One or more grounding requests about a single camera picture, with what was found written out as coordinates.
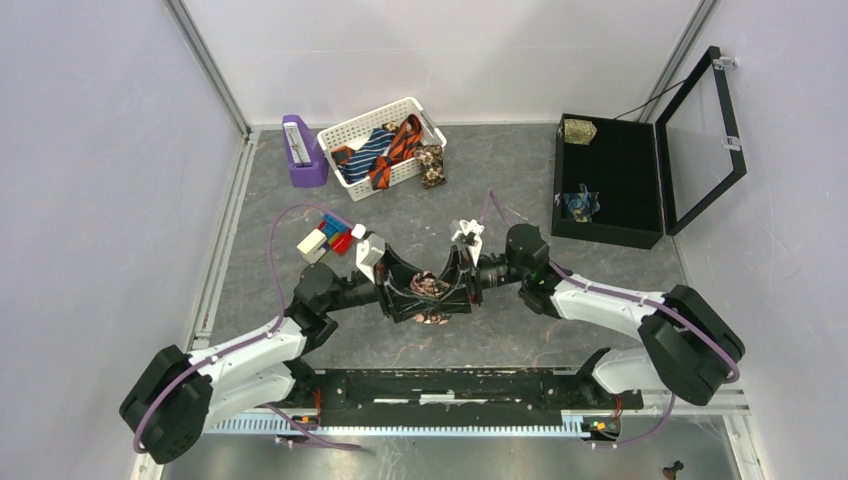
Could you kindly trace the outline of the black pink floral tie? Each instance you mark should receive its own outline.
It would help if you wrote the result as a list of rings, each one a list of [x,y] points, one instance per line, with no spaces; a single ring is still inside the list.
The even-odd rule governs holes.
[[[448,291],[449,287],[450,285],[447,282],[437,278],[430,271],[416,273],[410,282],[412,292],[436,299],[441,298]],[[445,325],[449,322],[450,315],[435,311],[425,311],[416,313],[413,319],[417,323],[424,325]]]

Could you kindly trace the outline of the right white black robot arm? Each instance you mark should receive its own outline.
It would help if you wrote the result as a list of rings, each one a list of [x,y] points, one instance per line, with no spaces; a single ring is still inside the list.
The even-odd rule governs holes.
[[[442,323],[482,301],[485,290],[516,283],[531,311],[587,322],[637,341],[631,349],[603,347],[577,382],[580,400],[602,408],[617,394],[664,388],[692,405],[707,405],[717,390],[741,377],[744,345],[694,289],[636,291],[597,283],[566,270],[550,257],[538,227],[516,224],[505,251],[481,252],[483,227],[459,221],[450,259],[440,275],[423,270],[402,281],[422,303],[421,323]]]

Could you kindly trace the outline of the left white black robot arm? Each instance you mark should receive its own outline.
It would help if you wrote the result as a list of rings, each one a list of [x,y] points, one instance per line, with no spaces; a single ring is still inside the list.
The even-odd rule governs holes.
[[[306,405],[314,381],[302,373],[305,354],[321,347],[338,325],[330,313],[378,304],[395,322],[440,324],[469,302],[458,249],[440,274],[401,260],[389,246],[357,246],[357,268],[338,275],[323,263],[306,266],[291,303],[268,323],[230,341],[189,352],[169,345],[157,352],[119,407],[132,446],[158,464],[170,463],[217,423],[283,400]]]

